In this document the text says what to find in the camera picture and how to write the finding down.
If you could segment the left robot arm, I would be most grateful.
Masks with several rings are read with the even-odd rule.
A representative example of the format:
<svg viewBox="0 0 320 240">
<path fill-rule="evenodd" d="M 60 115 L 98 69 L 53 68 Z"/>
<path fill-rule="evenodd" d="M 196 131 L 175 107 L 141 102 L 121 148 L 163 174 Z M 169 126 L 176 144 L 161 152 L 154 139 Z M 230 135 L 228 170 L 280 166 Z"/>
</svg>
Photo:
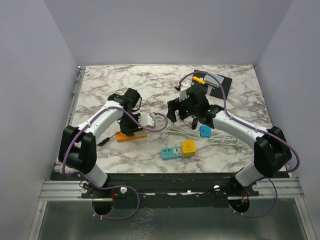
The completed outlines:
<svg viewBox="0 0 320 240">
<path fill-rule="evenodd" d="M 118 122 L 120 132 L 132 137 L 141 131 L 136 122 L 139 113 L 134 108 L 141 100 L 141 95 L 129 88 L 123 95 L 117 93 L 107 98 L 98 112 L 84 123 L 74 127 L 68 125 L 62 133 L 58 160 L 65 167 L 72 168 L 82 174 L 93 185 L 97 196 L 106 197 L 111 190 L 107 182 L 108 175 L 97 165 L 97 139 L 114 122 Z"/>
</svg>

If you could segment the grey rectangular box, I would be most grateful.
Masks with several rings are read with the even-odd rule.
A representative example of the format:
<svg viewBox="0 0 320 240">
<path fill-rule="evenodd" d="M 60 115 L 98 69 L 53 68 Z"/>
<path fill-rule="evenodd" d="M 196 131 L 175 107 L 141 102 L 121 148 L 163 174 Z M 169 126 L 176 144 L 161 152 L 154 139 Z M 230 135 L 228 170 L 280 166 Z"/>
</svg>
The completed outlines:
<svg viewBox="0 0 320 240">
<path fill-rule="evenodd" d="M 211 86 L 211 87 L 216 87 L 219 88 L 220 85 L 222 85 L 224 81 L 224 77 L 216 75 L 216 74 L 206 74 L 203 78 L 204 82 L 206 85 Z"/>
</svg>

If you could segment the orange power strip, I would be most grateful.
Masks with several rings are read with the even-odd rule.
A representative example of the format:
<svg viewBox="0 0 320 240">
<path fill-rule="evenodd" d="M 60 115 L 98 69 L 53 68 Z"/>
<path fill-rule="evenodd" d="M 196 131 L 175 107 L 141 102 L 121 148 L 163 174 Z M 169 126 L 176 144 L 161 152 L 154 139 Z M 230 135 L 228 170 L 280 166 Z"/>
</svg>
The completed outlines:
<svg viewBox="0 0 320 240">
<path fill-rule="evenodd" d="M 117 131 L 115 133 L 115 139 L 118 143 L 122 143 L 122 142 L 128 142 L 128 141 L 132 141 L 132 140 L 135 140 L 136 137 L 133 135 L 133 136 L 127 136 L 125 135 L 124 133 L 120 132 L 120 131 Z"/>
</svg>

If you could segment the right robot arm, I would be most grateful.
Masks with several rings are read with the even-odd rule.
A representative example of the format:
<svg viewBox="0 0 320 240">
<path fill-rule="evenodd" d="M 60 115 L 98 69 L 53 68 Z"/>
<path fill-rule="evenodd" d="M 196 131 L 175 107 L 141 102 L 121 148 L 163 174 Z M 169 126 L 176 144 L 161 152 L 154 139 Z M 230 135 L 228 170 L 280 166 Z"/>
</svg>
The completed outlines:
<svg viewBox="0 0 320 240">
<path fill-rule="evenodd" d="M 239 170 L 230 182 L 229 189 L 240 196 L 248 186 L 264 177 L 272 178 L 292 158 L 282 130 L 259 127 L 228 113 L 219 105 L 210 104 L 205 93 L 196 87 L 181 91 L 180 96 L 167 103 L 167 118 L 173 123 L 177 118 L 196 118 L 201 124 L 244 142 L 253 149 L 253 162 Z"/>
</svg>

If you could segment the black mat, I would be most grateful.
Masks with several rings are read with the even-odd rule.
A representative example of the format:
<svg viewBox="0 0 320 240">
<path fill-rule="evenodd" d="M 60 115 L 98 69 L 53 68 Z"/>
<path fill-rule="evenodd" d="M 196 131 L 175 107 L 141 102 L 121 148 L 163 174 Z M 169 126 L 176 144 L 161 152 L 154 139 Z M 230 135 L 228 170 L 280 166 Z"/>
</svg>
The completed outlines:
<svg viewBox="0 0 320 240">
<path fill-rule="evenodd" d="M 207 74 L 207 72 L 202 72 L 197 69 L 195 69 L 193 72 L 194 72 L 193 76 L 196 76 L 201 79 L 204 79 L 205 75 Z M 224 77 L 222 85 L 220 85 L 220 86 L 222 86 L 222 89 L 220 87 L 214 87 L 214 86 L 210 86 L 210 85 L 206 85 L 206 84 L 202 85 L 194 80 L 192 80 L 191 85 L 193 87 L 196 87 L 196 88 L 202 90 L 206 95 L 211 96 L 211 97 L 215 97 L 215 98 L 218 98 L 221 100 L 223 99 L 223 93 L 222 93 L 222 90 L 223 90 L 225 98 L 227 99 L 233 79 L 230 77 L 227 77 L 227 76 L 219 75 L 219 74 L 216 74 L 216 75 Z"/>
</svg>

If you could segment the blue flat charger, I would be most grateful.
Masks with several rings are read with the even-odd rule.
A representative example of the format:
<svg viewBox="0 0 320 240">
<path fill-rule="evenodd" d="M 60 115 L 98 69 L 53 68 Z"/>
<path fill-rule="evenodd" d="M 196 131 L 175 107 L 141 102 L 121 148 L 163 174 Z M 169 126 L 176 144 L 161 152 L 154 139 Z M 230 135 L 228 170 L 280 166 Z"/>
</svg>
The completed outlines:
<svg viewBox="0 0 320 240">
<path fill-rule="evenodd" d="M 199 128 L 201 138 L 210 138 L 212 136 L 212 129 L 207 125 L 202 125 Z"/>
</svg>

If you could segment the black plug adapter with cable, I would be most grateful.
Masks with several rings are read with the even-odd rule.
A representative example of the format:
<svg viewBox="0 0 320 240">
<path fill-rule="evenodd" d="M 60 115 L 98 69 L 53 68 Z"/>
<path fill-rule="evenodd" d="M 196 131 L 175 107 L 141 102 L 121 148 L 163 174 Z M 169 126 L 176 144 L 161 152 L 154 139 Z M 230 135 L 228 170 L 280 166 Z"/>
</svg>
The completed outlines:
<svg viewBox="0 0 320 240">
<path fill-rule="evenodd" d="M 191 124 L 185 123 L 185 119 L 187 119 L 187 118 L 192 118 Z M 199 122 L 200 117 L 197 115 L 184 115 L 184 116 L 181 116 L 180 119 L 182 120 L 182 122 L 185 126 L 187 126 L 188 128 L 190 128 L 192 130 L 195 130 L 198 126 L 198 122 Z"/>
</svg>

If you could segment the yellow cube socket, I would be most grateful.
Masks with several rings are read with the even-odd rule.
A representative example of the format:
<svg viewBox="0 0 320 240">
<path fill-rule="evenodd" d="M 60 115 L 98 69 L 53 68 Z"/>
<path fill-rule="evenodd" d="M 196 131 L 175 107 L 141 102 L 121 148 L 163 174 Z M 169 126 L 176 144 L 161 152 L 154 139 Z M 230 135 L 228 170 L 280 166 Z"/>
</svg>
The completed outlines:
<svg viewBox="0 0 320 240">
<path fill-rule="evenodd" d="M 183 158 L 193 157 L 196 153 L 196 144 L 194 140 L 185 140 L 181 142 L 181 155 Z"/>
</svg>

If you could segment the yellow handled screwdriver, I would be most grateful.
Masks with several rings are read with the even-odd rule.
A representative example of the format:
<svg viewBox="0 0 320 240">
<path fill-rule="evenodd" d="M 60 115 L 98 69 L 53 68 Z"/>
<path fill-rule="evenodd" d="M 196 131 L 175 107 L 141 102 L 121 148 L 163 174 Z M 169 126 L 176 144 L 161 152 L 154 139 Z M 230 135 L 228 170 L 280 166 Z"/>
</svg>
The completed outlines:
<svg viewBox="0 0 320 240">
<path fill-rule="evenodd" d="M 192 79 L 194 81 L 196 81 L 197 83 L 201 84 L 201 85 L 205 85 L 206 84 L 206 82 L 202 78 L 199 78 L 197 76 L 193 76 Z"/>
</svg>

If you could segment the beige cube socket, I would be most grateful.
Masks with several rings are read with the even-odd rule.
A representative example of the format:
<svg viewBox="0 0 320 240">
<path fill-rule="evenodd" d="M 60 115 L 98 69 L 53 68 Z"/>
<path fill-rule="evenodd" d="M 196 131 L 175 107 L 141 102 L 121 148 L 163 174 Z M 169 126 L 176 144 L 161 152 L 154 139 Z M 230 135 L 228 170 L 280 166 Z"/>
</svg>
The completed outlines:
<svg viewBox="0 0 320 240">
<path fill-rule="evenodd" d="M 147 137 L 148 132 L 143 129 L 143 130 L 140 130 L 140 131 L 136 131 L 133 135 L 134 135 L 135 138 L 140 139 L 140 138 L 145 138 L 145 137 Z"/>
</svg>

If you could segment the teal power strip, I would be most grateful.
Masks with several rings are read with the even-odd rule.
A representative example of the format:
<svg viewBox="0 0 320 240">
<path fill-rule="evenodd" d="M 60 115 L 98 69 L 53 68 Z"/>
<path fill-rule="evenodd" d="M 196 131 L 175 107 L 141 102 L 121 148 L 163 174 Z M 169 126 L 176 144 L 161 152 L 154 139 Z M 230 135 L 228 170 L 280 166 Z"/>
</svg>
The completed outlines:
<svg viewBox="0 0 320 240">
<path fill-rule="evenodd" d="M 180 147 L 163 148 L 160 153 L 163 161 L 180 159 L 183 157 Z"/>
</svg>

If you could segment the black power adapter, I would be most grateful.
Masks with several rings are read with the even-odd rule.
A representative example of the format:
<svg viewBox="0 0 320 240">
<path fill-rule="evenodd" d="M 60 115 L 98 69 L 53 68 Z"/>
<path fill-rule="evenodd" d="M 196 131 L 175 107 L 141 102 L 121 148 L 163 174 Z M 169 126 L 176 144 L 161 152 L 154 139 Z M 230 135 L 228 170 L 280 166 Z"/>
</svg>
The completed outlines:
<svg viewBox="0 0 320 240">
<path fill-rule="evenodd" d="M 123 127 L 121 130 L 123 134 L 129 137 L 133 136 L 136 131 L 137 131 L 136 127 L 127 127 L 127 126 Z"/>
</svg>

